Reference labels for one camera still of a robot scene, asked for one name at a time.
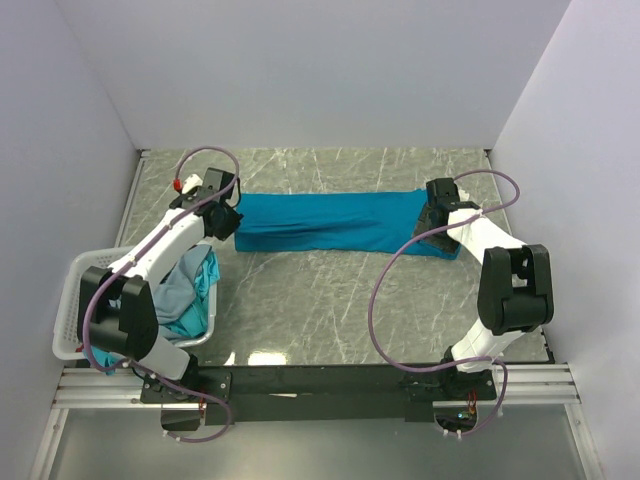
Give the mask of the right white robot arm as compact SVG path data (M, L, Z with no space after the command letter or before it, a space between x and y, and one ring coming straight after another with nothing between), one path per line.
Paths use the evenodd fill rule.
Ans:
M413 232L421 242L444 254L465 248L481 265L477 296L478 319L450 347L439 387L460 399L480 384L490 364L515 340L549 323L554 314L550 254L541 244L516 239L464 200L452 178L426 183L426 202Z

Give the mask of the teal blue t shirt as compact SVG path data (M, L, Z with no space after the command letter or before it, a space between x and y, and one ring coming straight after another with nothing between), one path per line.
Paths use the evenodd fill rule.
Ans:
M393 254L411 237L425 190L326 194L247 193L234 234L238 252Z

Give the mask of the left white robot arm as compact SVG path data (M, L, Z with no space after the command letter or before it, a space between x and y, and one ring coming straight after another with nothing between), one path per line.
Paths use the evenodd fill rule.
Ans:
M178 195L128 254L82 274L77 336L92 367L106 373L136 366L164 377L176 401L197 395L200 378L191 371L197 362L160 333L153 292L201 240L225 240L237 230L243 215L228 201L238 184L236 173L208 168L202 183Z

